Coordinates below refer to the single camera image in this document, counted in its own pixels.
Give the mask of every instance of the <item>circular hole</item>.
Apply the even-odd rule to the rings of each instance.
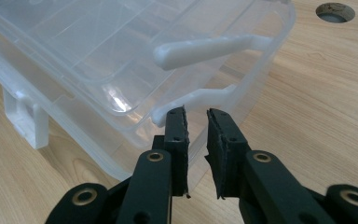
[[[97,191],[95,189],[85,188],[79,190],[72,198],[72,203],[78,206],[83,206],[92,203],[97,198]]]
[[[271,157],[265,153],[256,153],[254,154],[254,159],[261,162],[270,162]]]
[[[358,195],[353,194],[353,193],[349,193],[349,194],[348,194],[348,197],[349,197],[351,200],[354,200],[354,201],[358,202]]]
[[[146,212],[139,212],[135,214],[135,216],[133,217],[133,222],[135,222],[136,224],[145,224],[145,223],[149,223],[149,221],[150,221],[150,215],[147,214]]]
[[[298,215],[298,218],[300,219],[301,223],[318,224],[318,219],[316,219],[316,217],[308,213],[300,213],[300,215]]]
[[[152,152],[147,155],[147,159],[150,161],[161,161],[164,156],[158,152]]]
[[[316,15],[324,21],[342,23],[353,20],[355,12],[344,4],[325,3],[316,8]]]
[[[358,192],[357,191],[354,191],[351,189],[344,189],[339,193],[339,195],[341,196],[342,199],[344,199],[348,203],[358,206]]]
[[[77,198],[79,201],[86,201],[92,197],[90,192],[83,192]]]

